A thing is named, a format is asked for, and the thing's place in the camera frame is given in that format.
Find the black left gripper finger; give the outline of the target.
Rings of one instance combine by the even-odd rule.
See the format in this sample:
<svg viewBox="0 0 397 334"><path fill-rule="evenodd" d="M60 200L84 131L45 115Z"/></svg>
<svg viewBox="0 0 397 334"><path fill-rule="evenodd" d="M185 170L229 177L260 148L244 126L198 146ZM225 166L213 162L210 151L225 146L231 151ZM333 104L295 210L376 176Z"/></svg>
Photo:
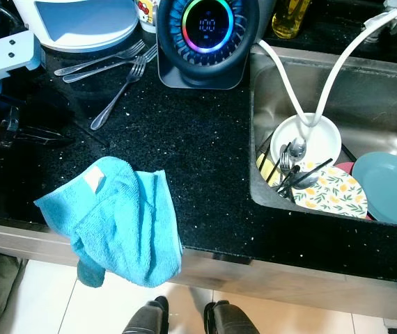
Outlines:
<svg viewBox="0 0 397 334"><path fill-rule="evenodd" d="M73 139L65 134L46 127L34 125L10 125L13 140L23 143L73 143Z"/></svg>
<svg viewBox="0 0 397 334"><path fill-rule="evenodd" d="M37 137L14 137L1 138L0 148L10 149L13 147L36 147L36 148L62 148L74 143L72 138L37 138Z"/></svg>

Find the stainless steel sink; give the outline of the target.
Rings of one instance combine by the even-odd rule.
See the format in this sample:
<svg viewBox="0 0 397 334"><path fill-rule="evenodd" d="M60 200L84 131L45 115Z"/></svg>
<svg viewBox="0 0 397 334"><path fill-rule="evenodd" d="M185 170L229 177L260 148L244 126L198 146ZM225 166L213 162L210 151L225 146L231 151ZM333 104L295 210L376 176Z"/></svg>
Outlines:
<svg viewBox="0 0 397 334"><path fill-rule="evenodd" d="M275 48L278 60L262 47L249 55L251 80L251 146L249 188L255 203L288 212L343 216L297 206L261 178L256 166L260 154L269 152L274 131L286 118L297 116L290 93L313 119L324 83L336 62L335 55ZM323 116L341 132L341 156L334 164L354 161L369 152L397 156L397 63L349 58L338 71L328 94Z"/></svg>

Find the blue plate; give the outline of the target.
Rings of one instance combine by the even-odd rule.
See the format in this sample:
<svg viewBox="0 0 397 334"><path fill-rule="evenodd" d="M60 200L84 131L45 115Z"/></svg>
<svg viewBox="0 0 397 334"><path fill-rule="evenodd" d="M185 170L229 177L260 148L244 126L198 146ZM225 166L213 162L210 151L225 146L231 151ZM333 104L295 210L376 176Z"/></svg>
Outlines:
<svg viewBox="0 0 397 334"><path fill-rule="evenodd" d="M352 167L352 175L367 195L368 213L378 221L397 225L397 156L364 154Z"/></svg>

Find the white bowl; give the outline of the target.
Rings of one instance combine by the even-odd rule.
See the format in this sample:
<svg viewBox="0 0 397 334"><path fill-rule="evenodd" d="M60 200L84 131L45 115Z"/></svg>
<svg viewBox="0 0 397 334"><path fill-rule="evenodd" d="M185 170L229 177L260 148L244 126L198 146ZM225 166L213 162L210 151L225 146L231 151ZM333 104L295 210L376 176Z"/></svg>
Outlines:
<svg viewBox="0 0 397 334"><path fill-rule="evenodd" d="M308 127L303 125L297 116L291 116L282 121L274 131L268 158L275 162L282 148L300 137L300 130L307 132ZM306 154L304 158L298 159L296 164L301 166L302 171L316 168L328 159L332 159L332 164L334 164L341 156L341 144L341 132L338 127L329 118L323 116L306 138Z"/></svg>

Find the white stacked plastic container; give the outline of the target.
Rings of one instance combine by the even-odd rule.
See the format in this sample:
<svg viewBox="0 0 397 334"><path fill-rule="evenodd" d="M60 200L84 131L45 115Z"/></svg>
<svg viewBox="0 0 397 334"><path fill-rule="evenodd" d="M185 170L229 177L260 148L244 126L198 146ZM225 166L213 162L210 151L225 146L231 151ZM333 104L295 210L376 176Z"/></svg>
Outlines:
<svg viewBox="0 0 397 334"><path fill-rule="evenodd" d="M43 47L90 53L117 45L139 25L134 0L12 0Z"/></svg>

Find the lemon print plate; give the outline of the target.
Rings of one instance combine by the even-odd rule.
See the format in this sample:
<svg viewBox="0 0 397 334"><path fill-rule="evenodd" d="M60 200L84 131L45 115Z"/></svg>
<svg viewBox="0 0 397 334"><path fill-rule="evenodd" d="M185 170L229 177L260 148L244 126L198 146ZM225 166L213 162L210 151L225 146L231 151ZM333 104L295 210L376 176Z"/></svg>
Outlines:
<svg viewBox="0 0 397 334"><path fill-rule="evenodd" d="M292 191L297 206L355 218L366 218L368 201L361 184L345 170L327 164L316 184Z"/></svg>

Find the black chopstick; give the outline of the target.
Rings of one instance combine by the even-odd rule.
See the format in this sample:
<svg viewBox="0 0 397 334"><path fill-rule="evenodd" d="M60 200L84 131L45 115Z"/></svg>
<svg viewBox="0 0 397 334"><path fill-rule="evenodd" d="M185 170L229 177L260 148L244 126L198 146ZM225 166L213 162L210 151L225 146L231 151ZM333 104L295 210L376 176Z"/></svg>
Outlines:
<svg viewBox="0 0 397 334"><path fill-rule="evenodd" d="M299 166L294 166L294 168L297 168L297 171L290 173L290 175L287 176L279 185L276 192L282 197L286 197L291 190L302 190L312 186L317 182L320 170L325 168L325 166L328 166L333 161L334 159L328 159L326 162L323 162L310 171L300 171Z"/></svg>

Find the silver spoon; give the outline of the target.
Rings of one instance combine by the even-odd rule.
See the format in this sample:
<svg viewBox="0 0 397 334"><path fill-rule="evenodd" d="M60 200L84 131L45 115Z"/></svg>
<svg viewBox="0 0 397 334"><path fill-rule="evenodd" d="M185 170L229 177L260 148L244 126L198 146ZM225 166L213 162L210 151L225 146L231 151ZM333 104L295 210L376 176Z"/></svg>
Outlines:
<svg viewBox="0 0 397 334"><path fill-rule="evenodd" d="M288 144L287 154L290 162L297 164L306 156L306 140L303 137L297 136Z"/></svg>

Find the silver fork in sink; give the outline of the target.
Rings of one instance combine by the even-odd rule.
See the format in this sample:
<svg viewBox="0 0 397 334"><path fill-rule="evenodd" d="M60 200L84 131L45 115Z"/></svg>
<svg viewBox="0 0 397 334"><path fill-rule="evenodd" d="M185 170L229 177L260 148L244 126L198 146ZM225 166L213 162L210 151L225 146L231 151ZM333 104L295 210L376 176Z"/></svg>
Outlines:
<svg viewBox="0 0 397 334"><path fill-rule="evenodd" d="M286 181L291 172L291 156L290 156L290 148L284 148L281 156L279 157L279 176L278 176L278 184L277 187L281 187L282 184Z"/></svg>

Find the printed paper cup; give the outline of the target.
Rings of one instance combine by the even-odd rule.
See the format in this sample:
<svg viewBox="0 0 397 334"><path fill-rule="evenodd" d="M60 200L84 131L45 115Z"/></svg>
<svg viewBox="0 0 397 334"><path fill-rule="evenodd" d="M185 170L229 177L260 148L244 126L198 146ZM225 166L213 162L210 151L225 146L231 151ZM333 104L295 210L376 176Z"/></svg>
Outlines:
<svg viewBox="0 0 397 334"><path fill-rule="evenodd" d="M155 34L156 12L160 0L134 0L136 10L140 19L141 28L150 34Z"/></svg>

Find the yellow oil bottle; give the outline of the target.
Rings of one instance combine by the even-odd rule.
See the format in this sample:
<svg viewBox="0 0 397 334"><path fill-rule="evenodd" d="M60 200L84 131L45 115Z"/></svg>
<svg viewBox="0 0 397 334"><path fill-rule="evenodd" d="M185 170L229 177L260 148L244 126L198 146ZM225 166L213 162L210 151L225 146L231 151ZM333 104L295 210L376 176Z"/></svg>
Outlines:
<svg viewBox="0 0 397 334"><path fill-rule="evenodd" d="M274 35L282 39L296 38L312 1L276 0L271 21Z"/></svg>

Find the yellow dish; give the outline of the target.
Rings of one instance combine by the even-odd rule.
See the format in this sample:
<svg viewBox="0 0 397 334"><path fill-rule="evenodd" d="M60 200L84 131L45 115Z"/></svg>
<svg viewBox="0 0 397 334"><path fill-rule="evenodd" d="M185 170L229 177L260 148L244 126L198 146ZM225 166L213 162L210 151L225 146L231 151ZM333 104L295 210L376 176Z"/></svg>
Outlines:
<svg viewBox="0 0 397 334"><path fill-rule="evenodd" d="M256 166L261 173L261 178L271 188L278 187L281 184L282 175L279 171L278 161L279 157L269 152L260 154L256 159Z"/></svg>

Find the grey appliance housing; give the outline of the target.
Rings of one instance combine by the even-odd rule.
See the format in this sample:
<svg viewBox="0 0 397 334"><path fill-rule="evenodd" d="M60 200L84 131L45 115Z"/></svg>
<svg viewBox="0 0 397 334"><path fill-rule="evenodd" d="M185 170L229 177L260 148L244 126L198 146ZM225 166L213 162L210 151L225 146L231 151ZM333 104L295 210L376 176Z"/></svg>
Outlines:
<svg viewBox="0 0 397 334"><path fill-rule="evenodd" d="M256 0L258 22L254 42L263 39L263 36L269 29L272 22L272 16L274 15L276 2L277 0Z"/></svg>

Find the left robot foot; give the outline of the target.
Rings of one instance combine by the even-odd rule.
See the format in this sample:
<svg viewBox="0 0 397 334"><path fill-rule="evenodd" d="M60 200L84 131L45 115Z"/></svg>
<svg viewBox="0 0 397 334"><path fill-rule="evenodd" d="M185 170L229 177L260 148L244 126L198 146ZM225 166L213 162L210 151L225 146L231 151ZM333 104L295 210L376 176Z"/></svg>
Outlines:
<svg viewBox="0 0 397 334"><path fill-rule="evenodd" d="M168 334L168 300L165 296L158 296L141 306L122 334Z"/></svg>

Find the grey wooden cabinet front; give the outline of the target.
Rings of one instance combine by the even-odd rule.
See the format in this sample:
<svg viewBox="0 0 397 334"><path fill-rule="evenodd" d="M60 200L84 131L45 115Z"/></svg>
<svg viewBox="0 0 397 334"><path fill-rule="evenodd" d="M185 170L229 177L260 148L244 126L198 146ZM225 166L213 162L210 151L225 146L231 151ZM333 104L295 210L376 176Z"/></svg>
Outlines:
<svg viewBox="0 0 397 334"><path fill-rule="evenodd" d="M76 267L64 236L46 225L0 220L0 253ZM257 299L397 320L397 283L252 260L237 264L186 248L173 283Z"/></svg>

